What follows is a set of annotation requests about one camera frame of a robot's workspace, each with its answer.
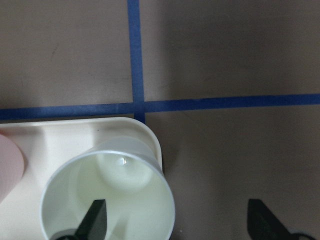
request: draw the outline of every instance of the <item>white cup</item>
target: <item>white cup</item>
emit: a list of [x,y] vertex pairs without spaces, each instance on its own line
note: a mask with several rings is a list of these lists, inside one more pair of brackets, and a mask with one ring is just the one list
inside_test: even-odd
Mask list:
[[154,153],[142,141],[115,137],[61,166],[41,199],[45,238],[60,237],[56,233],[64,230],[72,234],[95,199],[106,200],[106,240],[170,238],[173,195]]
[[19,148],[9,138],[0,135],[0,203],[20,181],[24,167]]

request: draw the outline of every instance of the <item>blue tape strip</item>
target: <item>blue tape strip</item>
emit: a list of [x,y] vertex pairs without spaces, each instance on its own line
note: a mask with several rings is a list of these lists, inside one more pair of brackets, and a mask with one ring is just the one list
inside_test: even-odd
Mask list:
[[139,0],[127,0],[134,118],[145,123]]
[[201,109],[227,109],[318,104],[320,104],[320,94],[298,94],[147,101],[144,103],[144,108],[146,113],[154,113]]
[[131,102],[96,105],[27,107],[0,109],[0,120],[103,116],[132,114],[133,112],[134,104]]

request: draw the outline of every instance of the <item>pink cup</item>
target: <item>pink cup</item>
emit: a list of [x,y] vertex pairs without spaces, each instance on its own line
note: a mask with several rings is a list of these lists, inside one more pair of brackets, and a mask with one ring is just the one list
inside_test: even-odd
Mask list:
[[0,203],[20,181],[24,173],[24,158],[19,148],[0,135]]

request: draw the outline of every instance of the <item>table surface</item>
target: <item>table surface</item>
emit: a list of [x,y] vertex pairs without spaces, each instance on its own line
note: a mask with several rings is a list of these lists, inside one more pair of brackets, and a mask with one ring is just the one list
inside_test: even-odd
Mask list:
[[0,39],[1,122],[154,131],[171,240],[250,239],[250,198],[320,238],[320,2],[0,0]]

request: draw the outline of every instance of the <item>tray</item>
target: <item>tray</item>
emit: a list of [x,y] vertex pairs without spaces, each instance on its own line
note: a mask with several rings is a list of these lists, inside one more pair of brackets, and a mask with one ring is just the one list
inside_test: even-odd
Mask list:
[[152,149],[162,168],[157,137],[132,118],[6,123],[0,124],[0,134],[17,144],[25,160],[21,181],[0,203],[1,240],[44,239],[39,207],[48,179],[63,163],[103,141],[117,136],[138,138]]

